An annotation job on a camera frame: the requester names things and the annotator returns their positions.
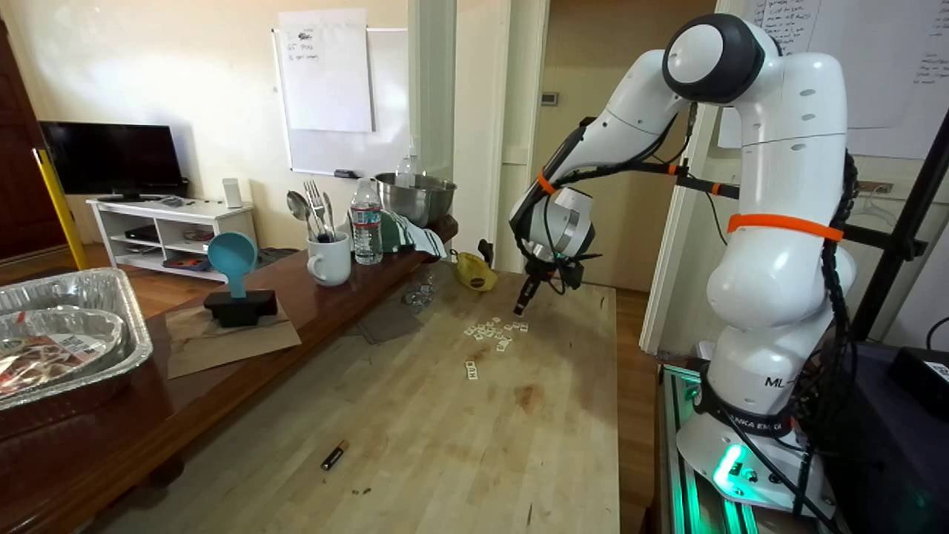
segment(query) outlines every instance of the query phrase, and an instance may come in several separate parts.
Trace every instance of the wooden board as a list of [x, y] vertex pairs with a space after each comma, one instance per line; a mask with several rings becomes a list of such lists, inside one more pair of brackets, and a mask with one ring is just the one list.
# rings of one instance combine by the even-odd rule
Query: wooden board
[[620, 532], [615, 291], [517, 317], [517, 275], [430, 275], [427, 309], [396, 293], [108, 532]]

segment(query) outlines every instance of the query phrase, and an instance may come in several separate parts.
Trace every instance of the yellow object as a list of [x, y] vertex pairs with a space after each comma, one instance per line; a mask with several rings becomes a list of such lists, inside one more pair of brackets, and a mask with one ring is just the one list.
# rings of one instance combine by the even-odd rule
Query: yellow object
[[49, 186], [49, 195], [52, 195], [52, 202], [55, 202], [55, 210], [56, 210], [59, 229], [64, 229], [64, 234], [65, 234], [72, 262], [78, 263], [78, 271], [87, 271], [87, 248], [83, 248], [83, 242], [81, 242], [81, 231], [78, 231], [78, 226], [75, 226], [75, 219], [72, 219], [65, 193], [64, 193], [64, 186], [59, 186], [56, 167], [52, 162], [52, 156], [49, 156], [46, 149], [32, 149], [32, 159], [35, 159], [35, 167], [38, 167], [43, 183]]
[[471, 291], [494, 291], [499, 284], [499, 272], [471, 253], [458, 253], [455, 272]]

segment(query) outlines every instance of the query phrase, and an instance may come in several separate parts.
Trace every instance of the floor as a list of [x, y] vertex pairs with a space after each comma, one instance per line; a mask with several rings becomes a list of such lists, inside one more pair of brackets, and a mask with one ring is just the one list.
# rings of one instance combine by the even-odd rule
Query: floor
[[[104, 266], [101, 247], [87, 247], [89, 263]], [[4, 259], [0, 284], [72, 271], [69, 253], [43, 253], [29, 259]], [[142, 315], [175, 309], [215, 281], [129, 271], [141, 297]], [[618, 293], [618, 416], [620, 416], [620, 523], [623, 532], [642, 532], [655, 484], [655, 360], [639, 351], [639, 334], [646, 312], [646, 293]]]

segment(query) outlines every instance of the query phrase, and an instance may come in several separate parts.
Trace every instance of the orange stripe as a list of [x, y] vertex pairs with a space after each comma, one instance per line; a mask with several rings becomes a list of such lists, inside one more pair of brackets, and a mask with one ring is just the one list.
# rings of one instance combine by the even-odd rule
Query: orange stripe
[[557, 193], [557, 186], [541, 173], [537, 176], [537, 186], [545, 193], [545, 195], [556, 195]]
[[790, 229], [790, 231], [814, 234], [814, 238], [835, 239], [835, 242], [842, 239], [839, 229], [818, 226], [818, 223], [798, 219], [798, 217], [787, 217], [787, 214], [735, 214], [731, 219], [731, 231], [735, 231], [741, 226]]

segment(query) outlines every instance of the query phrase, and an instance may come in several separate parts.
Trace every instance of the white shelf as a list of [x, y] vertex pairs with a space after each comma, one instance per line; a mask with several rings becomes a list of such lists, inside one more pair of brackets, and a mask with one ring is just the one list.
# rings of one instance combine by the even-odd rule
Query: white shelf
[[[104, 247], [112, 263], [157, 271], [191, 278], [227, 275], [216, 271], [184, 271], [170, 266], [179, 254], [204, 259], [215, 234], [241, 231], [255, 239], [253, 204], [227, 207], [227, 204], [182, 204], [170, 207], [161, 202], [99, 202], [89, 198], [96, 226], [104, 234]], [[136, 239], [129, 231], [154, 229], [157, 239]]]

